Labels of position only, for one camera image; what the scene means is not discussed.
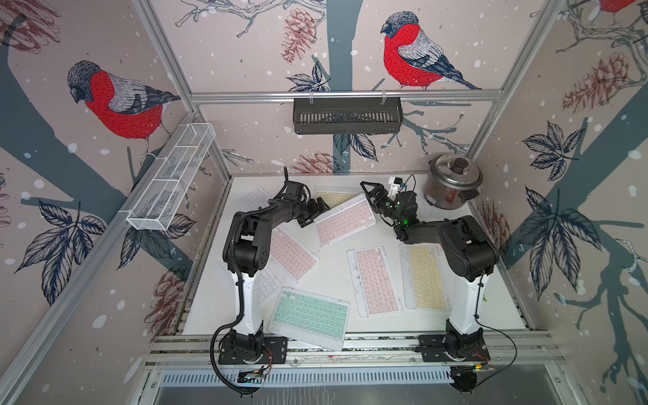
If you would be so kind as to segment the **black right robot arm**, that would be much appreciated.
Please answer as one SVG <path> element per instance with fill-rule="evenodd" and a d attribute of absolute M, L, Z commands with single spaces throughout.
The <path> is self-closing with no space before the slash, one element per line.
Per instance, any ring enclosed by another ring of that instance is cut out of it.
<path fill-rule="evenodd" d="M 361 182 L 371 209 L 391 226 L 406 245 L 438 244 L 458 278 L 452 310 L 445 326 L 445 352 L 454 360 L 465 359 L 485 346 L 479 302 L 499 261 L 489 236 L 471 215 L 457 219 L 422 222 L 417 218 L 417 194 L 398 191 L 393 197 L 376 182 Z"/>

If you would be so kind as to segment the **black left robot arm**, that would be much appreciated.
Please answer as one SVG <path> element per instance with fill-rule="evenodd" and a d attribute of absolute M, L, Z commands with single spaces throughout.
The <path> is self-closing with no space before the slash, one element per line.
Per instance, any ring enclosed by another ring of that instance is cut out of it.
<path fill-rule="evenodd" d="M 268 359 L 264 353 L 263 319 L 257 273 L 266 268 L 274 229 L 290 221 L 304 228 L 329 211 L 322 199 L 314 199 L 307 185 L 286 180 L 283 187 L 259 208 L 234 214 L 223 248 L 223 260 L 236 287 L 236 318 L 219 327 L 219 362 L 230 359 L 254 364 Z"/>

